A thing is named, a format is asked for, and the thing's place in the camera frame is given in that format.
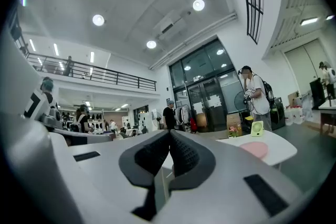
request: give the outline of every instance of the balcony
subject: balcony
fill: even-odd
[[[71,61],[71,63],[69,63],[67,59],[58,57],[27,53],[26,58],[35,70],[39,72],[156,91],[156,81],[154,80],[88,65],[82,62]]]

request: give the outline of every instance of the gray floor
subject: gray floor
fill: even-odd
[[[303,192],[321,184],[336,161],[336,138],[297,124],[282,127],[274,133],[298,150],[293,158],[282,163],[281,172]]]

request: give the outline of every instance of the air conditioner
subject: air conditioner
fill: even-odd
[[[153,36],[159,40],[170,39],[185,28],[185,20],[172,10],[153,28]]]

